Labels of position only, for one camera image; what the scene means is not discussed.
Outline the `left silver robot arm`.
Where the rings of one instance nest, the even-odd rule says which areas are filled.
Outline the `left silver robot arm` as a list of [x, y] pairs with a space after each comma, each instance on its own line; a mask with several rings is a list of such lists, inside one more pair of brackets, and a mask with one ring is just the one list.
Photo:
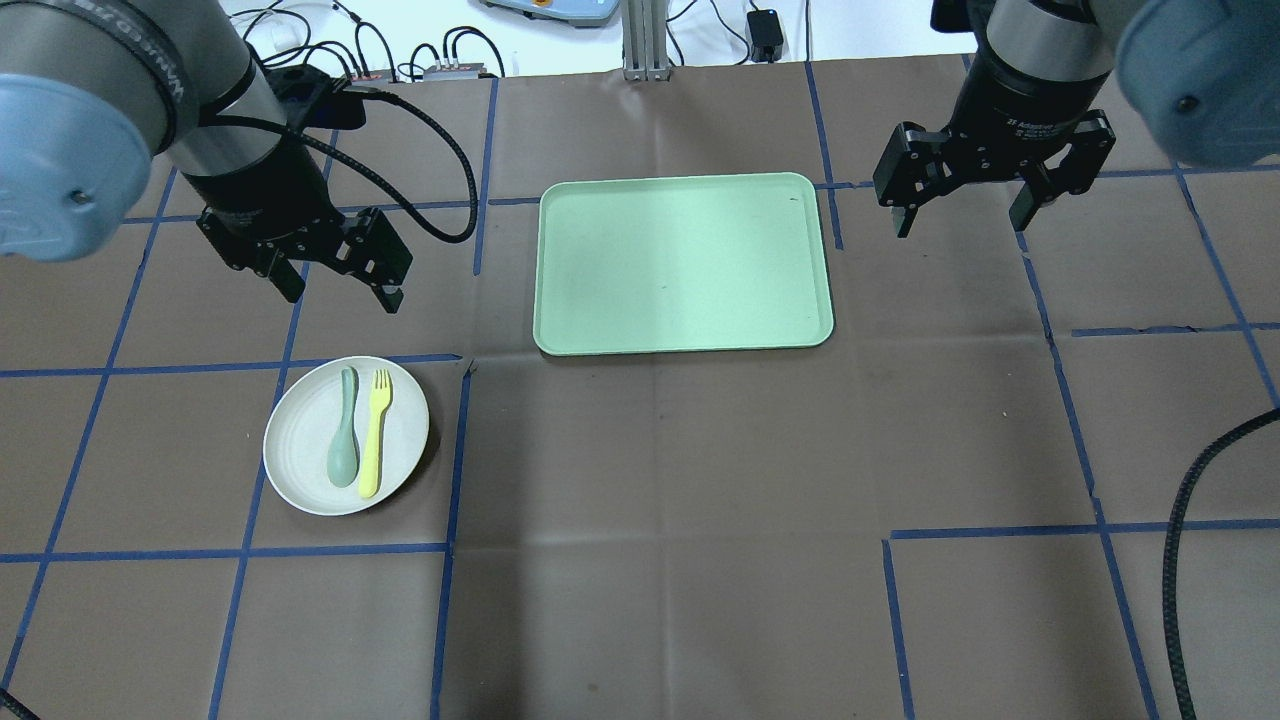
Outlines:
[[302, 141], [361, 127], [362, 95], [307, 64], [269, 70], [215, 1], [5, 1], [3, 255], [97, 252], [164, 155], [227, 266], [294, 302], [298, 264], [317, 263], [394, 313], [411, 252], [383, 211], [335, 208]]

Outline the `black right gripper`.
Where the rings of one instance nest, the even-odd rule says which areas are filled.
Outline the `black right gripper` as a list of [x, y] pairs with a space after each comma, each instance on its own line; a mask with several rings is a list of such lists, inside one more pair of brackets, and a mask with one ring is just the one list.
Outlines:
[[1117, 142], [1092, 106], [1103, 81], [1055, 82], [973, 61], [948, 123], [897, 124], [876, 165], [877, 202], [891, 210], [895, 234], [908, 237], [922, 206], [966, 184], [1020, 181], [1007, 213], [1016, 232], [1060, 196], [1087, 192]]

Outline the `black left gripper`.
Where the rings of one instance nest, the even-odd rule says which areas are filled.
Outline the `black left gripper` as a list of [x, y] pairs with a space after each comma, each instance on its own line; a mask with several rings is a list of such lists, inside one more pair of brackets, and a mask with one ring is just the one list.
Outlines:
[[[248, 242], [250, 251], [273, 242], [288, 258], [319, 260], [366, 284], [385, 313], [399, 311], [411, 251], [381, 209], [365, 208], [355, 215], [337, 210], [306, 145], [283, 140], [239, 170], [184, 178], [221, 225]], [[287, 302], [297, 304], [306, 283], [288, 258], [266, 259], [262, 278]]]

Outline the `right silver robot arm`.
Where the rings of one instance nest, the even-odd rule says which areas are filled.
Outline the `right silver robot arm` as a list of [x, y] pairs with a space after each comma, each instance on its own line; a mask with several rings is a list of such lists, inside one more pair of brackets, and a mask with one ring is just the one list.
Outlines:
[[1117, 141], [1094, 108], [1108, 81], [1174, 161], [1277, 154], [1275, 1], [936, 1], [931, 27], [972, 35], [975, 56], [947, 126], [896, 126], [876, 167], [897, 237], [966, 184], [1020, 181], [1015, 231], [1087, 192]]

